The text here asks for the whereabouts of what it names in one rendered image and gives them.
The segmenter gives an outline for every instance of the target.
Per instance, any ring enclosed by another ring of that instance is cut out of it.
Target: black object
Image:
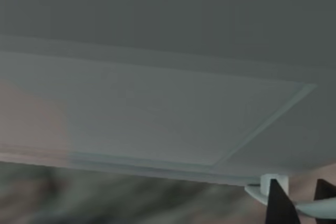
[[[325,181],[318,179],[316,184],[314,200],[322,200],[336,197],[336,186]],[[329,219],[316,219],[317,224],[336,224],[336,220]]]
[[[300,224],[296,208],[276,179],[271,180],[265,224]]]

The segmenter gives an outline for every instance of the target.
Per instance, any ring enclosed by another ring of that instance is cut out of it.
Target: blurry background
[[[293,200],[311,200],[331,165],[291,178]],[[242,187],[0,163],[0,223],[264,223]],[[303,224],[314,223],[302,219]]]

